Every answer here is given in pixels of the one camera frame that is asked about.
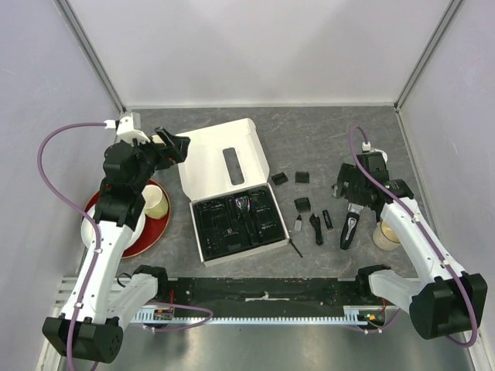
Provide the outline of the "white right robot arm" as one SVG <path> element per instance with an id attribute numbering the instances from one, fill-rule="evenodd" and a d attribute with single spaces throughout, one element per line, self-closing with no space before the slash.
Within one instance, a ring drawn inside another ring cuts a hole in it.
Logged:
<path id="1" fill-rule="evenodd" d="M 224 126 L 191 131 L 182 136 L 161 134 L 165 156 L 179 166 L 183 192 L 192 205 L 221 196 L 268 185 L 269 165 L 256 130 L 227 133 Z M 341 166 L 334 193 L 349 202 L 341 235 L 347 247 L 364 207 L 373 209 L 379 220 L 397 235 L 418 274 L 414 284 L 395 272 L 380 269 L 354 285 L 356 299 L 372 304 L 378 298 L 392 300 L 410 315 L 424 339 L 470 330 L 476 334 L 483 315 L 487 285 L 479 274 L 468 275 L 450 257 L 421 215 L 409 188 L 400 179 L 387 177 L 386 161 L 364 141 L 363 153 L 354 155 L 353 165 Z"/>

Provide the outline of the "small white oil bottle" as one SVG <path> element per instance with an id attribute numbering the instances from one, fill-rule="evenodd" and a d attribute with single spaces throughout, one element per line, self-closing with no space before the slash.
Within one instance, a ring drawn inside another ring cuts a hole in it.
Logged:
<path id="1" fill-rule="evenodd" d="M 302 216 L 298 215 L 294 224 L 294 231 L 300 231 L 302 229 Z"/>

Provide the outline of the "black silver hair clipper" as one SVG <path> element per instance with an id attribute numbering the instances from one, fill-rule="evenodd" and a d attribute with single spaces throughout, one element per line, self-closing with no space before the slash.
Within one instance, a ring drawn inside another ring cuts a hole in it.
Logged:
<path id="1" fill-rule="evenodd" d="M 363 206 L 350 203 L 348 206 L 346 219 L 340 235 L 340 249 L 348 250 L 352 244 L 357 225 L 360 220 L 360 214 L 363 210 Z"/>

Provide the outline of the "black cleaning brush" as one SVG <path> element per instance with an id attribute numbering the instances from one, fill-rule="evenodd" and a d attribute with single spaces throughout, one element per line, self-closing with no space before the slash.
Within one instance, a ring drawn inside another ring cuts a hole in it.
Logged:
<path id="1" fill-rule="evenodd" d="M 290 245 L 292 246 L 292 248 L 294 249 L 294 251 L 299 255 L 300 258 L 304 258 L 301 251 L 299 250 L 299 248 L 295 245 L 295 243 L 293 242 L 292 239 L 289 239 L 289 243 Z"/>

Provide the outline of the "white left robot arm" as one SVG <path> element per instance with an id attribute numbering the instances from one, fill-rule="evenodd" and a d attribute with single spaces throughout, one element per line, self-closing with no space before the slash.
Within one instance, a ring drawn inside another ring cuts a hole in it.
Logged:
<path id="1" fill-rule="evenodd" d="M 156 171 L 182 163 L 190 139 L 163 128 L 139 141 L 120 141 L 104 153 L 104 178 L 94 215 L 94 232 L 77 283 L 61 314 L 44 321 L 42 332 L 74 369 L 75 359 L 113 362 L 128 324 L 150 301 L 169 297 L 166 270 L 140 267 L 127 286 L 110 296 L 121 257 L 144 213 L 144 188 Z"/>

